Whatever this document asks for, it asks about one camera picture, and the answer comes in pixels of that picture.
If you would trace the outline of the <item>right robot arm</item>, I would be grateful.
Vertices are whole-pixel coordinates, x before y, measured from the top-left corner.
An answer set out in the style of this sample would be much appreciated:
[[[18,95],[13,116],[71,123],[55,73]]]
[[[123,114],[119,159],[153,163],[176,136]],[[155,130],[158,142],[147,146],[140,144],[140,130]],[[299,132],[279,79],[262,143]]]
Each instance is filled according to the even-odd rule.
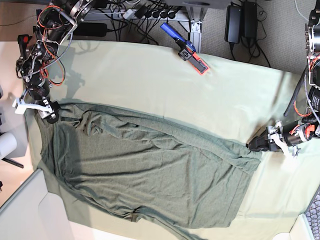
[[[52,0],[36,13],[33,35],[17,37],[20,57],[16,61],[16,75],[24,83],[21,97],[15,99],[15,113],[23,115],[27,109],[36,110],[39,116],[54,124],[59,119],[60,105],[51,101],[48,68],[59,63],[59,47],[82,22],[95,2],[93,0]]]

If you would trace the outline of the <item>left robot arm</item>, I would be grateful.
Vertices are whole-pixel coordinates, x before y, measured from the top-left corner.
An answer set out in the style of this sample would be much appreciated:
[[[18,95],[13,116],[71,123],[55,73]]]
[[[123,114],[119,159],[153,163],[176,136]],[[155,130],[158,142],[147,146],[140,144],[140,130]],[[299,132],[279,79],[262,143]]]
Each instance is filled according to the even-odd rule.
[[[283,113],[286,117],[290,109],[300,117],[284,125],[280,120],[274,126],[267,126],[261,135],[254,137],[246,146],[254,152],[278,152],[296,157],[298,145],[320,138],[320,2],[315,2],[305,25],[305,45],[307,65],[294,89],[289,104]],[[297,97],[304,88],[307,103],[306,113],[297,108]]]

